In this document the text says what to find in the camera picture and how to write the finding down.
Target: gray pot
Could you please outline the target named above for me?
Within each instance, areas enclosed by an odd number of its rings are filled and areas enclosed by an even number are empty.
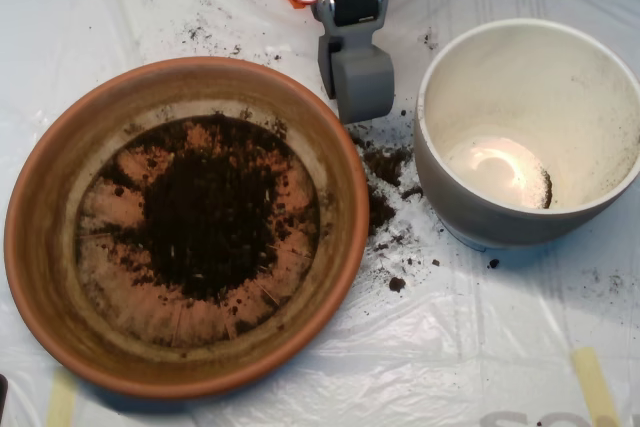
[[[640,85],[607,47],[552,22],[499,21],[444,48],[420,86],[425,195],[472,247],[556,239],[640,171]]]

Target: yellow tape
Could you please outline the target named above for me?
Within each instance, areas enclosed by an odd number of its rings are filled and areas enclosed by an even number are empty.
[[[47,427],[71,427],[76,389],[76,381],[69,372],[63,368],[55,371],[49,399]]]
[[[584,401],[591,414],[594,427],[619,427],[620,419],[602,374],[596,351],[591,347],[578,349],[571,354]]]

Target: ceramic pot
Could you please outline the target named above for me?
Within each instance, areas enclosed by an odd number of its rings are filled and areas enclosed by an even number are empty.
[[[295,231],[274,246],[278,262],[269,272],[225,291],[220,302],[194,301],[135,277],[120,257],[124,247],[101,228],[140,221],[140,192],[163,168],[141,164],[144,152],[127,147],[133,139],[216,113],[285,138],[312,183],[296,190],[290,179],[290,198],[317,194],[317,243]],[[104,180],[108,162],[120,162],[131,189]],[[106,389],[178,399],[256,380],[302,349],[346,296],[367,229],[362,164],[318,97],[256,64],[185,58],[101,85],[49,128],[14,188],[4,255],[22,318],[61,364]]]
[[[446,46],[415,117],[420,182],[460,240],[556,239],[615,201],[640,170],[640,86],[610,49],[570,27],[504,20]]]

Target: scattered soil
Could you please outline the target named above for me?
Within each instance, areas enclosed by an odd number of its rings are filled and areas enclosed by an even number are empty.
[[[396,211],[389,205],[387,197],[369,185],[369,236],[375,235],[394,215]]]
[[[402,197],[402,200],[407,200],[412,195],[420,195],[420,198],[422,198],[422,196],[424,196],[422,187],[420,187],[419,185],[411,187],[409,190],[405,190],[400,197]]]
[[[272,171],[268,159],[277,155],[289,163],[295,154],[281,138],[286,133],[222,114],[187,121],[216,139],[215,153],[184,147],[184,120],[152,129],[125,146],[145,152],[160,147],[174,156],[143,189],[144,221],[113,235],[150,253],[147,267],[153,275],[136,282],[179,286],[186,297],[219,302],[228,290],[277,261],[272,246],[290,235],[294,219],[278,218],[284,204],[277,202],[276,186],[283,174]],[[133,184],[115,162],[100,175],[116,184],[116,195]],[[312,210],[318,211],[317,197]]]
[[[553,182],[551,182],[551,176],[546,170],[542,170],[542,177],[544,178],[544,204],[543,209],[548,209],[551,205],[551,198],[553,197]]]
[[[358,137],[353,132],[349,132],[349,135],[351,136],[351,140],[353,141],[353,143],[355,145],[357,145],[358,147],[361,147],[363,149],[366,148],[366,144],[365,144],[364,140],[362,140],[360,137]]]
[[[402,165],[411,158],[411,150],[407,147],[390,152],[384,149],[370,150],[364,154],[364,161],[374,175],[394,187],[400,187]]]
[[[392,292],[400,292],[402,289],[404,289],[405,285],[407,285],[407,283],[404,280],[398,277],[393,277],[389,281],[389,290],[391,290]]]

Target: white plastic sheet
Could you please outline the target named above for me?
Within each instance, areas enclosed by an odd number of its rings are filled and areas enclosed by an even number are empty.
[[[326,99],[316,64],[322,28],[286,0],[0,0],[0,7],[2,221],[18,172],[47,127],[130,68],[234,56]],[[374,39],[393,58],[396,103],[387,118],[356,129],[380,145],[411,144],[419,81],[438,50],[473,26],[516,16],[582,29],[640,72],[638,0],[391,0]],[[442,230],[425,199],[401,199],[417,183],[413,163],[401,180],[400,188],[377,181],[398,213],[371,241],[329,326],[286,366],[230,395],[181,403],[125,399],[78,380],[71,424],[590,425],[570,355],[592,347],[622,425],[633,425],[640,415],[639,184],[551,245],[477,253]],[[389,249],[374,251],[383,242]],[[500,259],[497,269],[486,268],[492,258]],[[400,293],[388,288],[392,276],[407,283]],[[10,381],[3,427],[57,425],[48,412],[59,368],[0,276],[0,373]]]

